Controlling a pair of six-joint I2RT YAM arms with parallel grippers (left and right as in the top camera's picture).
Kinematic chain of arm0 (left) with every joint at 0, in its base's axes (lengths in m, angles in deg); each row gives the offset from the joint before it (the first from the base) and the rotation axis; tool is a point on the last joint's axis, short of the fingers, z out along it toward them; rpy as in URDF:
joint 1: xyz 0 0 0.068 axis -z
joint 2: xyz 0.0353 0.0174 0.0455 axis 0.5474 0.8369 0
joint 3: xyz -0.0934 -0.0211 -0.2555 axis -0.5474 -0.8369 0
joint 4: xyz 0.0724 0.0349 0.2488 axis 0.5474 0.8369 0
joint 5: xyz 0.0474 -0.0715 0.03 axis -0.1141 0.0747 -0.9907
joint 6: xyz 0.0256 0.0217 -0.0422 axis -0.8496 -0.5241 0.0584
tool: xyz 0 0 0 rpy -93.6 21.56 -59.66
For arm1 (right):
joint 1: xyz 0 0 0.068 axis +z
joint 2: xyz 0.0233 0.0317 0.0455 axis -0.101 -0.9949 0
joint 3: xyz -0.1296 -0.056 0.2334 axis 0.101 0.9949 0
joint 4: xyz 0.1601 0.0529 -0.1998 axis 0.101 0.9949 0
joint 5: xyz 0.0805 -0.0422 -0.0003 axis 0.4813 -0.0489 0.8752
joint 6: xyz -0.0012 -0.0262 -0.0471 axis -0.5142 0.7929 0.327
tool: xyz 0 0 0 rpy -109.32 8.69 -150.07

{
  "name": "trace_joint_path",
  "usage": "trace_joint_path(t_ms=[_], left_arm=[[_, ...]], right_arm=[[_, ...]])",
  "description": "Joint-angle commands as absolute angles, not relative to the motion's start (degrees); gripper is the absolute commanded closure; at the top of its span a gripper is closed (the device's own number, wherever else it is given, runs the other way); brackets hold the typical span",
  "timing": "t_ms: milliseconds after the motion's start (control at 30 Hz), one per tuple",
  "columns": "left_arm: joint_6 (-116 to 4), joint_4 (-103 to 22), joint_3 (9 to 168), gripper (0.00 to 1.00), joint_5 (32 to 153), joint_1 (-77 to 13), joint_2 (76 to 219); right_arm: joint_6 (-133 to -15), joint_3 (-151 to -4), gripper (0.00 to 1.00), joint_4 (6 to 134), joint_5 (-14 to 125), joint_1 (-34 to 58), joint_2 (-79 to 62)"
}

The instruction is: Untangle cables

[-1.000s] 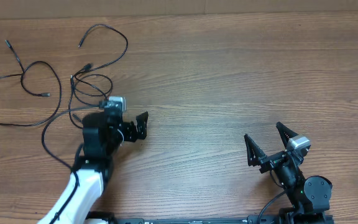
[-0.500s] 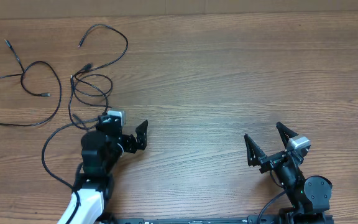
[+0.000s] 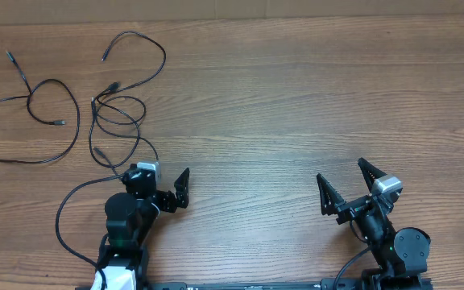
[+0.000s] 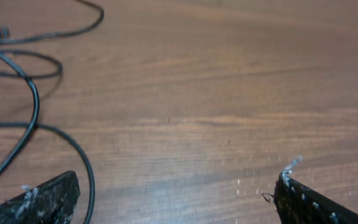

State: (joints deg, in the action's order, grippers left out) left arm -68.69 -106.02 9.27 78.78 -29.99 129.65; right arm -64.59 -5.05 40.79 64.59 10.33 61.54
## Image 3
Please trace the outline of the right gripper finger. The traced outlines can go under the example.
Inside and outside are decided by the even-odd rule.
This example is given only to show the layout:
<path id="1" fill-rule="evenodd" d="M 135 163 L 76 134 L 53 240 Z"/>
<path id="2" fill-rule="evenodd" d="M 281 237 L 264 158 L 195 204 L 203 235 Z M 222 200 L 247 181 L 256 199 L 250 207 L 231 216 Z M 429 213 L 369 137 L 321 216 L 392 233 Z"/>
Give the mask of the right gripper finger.
<path id="1" fill-rule="evenodd" d="M 320 192 L 321 214 L 332 215 L 346 202 L 322 174 L 317 174 L 317 185 Z"/>
<path id="2" fill-rule="evenodd" d="M 383 186 L 381 185 L 381 182 L 378 181 L 378 179 L 385 177 L 387 173 L 378 169 L 364 158 L 358 159 L 358 166 L 362 172 L 368 189 L 371 192 L 382 192 Z"/>

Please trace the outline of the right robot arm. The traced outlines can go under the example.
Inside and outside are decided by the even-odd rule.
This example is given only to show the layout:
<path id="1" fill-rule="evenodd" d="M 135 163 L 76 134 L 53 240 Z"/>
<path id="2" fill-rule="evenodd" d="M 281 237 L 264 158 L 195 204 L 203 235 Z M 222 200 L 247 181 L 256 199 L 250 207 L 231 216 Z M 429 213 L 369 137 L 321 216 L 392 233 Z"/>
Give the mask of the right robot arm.
<path id="1" fill-rule="evenodd" d="M 388 215 L 394 209 L 404 186 L 401 180 L 360 158 L 358 166 L 369 193 L 346 201 L 322 174 L 317 174 L 321 213 L 335 215 L 337 224 L 347 223 L 354 236 L 366 245 L 338 272 L 332 289 L 431 289 L 427 272 L 431 238 L 423 230 L 406 227 L 396 230 Z M 366 253 L 372 253 L 377 268 L 362 271 L 357 280 L 343 277 L 346 270 Z"/>

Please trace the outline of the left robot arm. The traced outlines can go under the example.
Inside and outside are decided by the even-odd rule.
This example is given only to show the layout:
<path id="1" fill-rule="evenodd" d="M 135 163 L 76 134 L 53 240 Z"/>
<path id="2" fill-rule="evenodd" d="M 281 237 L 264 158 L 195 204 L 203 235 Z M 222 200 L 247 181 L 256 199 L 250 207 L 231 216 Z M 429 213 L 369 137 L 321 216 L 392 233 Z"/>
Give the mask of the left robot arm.
<path id="1" fill-rule="evenodd" d="M 174 182 L 175 191 L 156 188 L 156 172 L 130 166 L 120 181 L 124 193 L 116 193 L 105 204 L 105 241 L 99 248 L 91 290 L 153 289 L 147 278 L 149 254 L 145 241 L 162 212 L 174 213 L 189 205 L 190 169 Z"/>

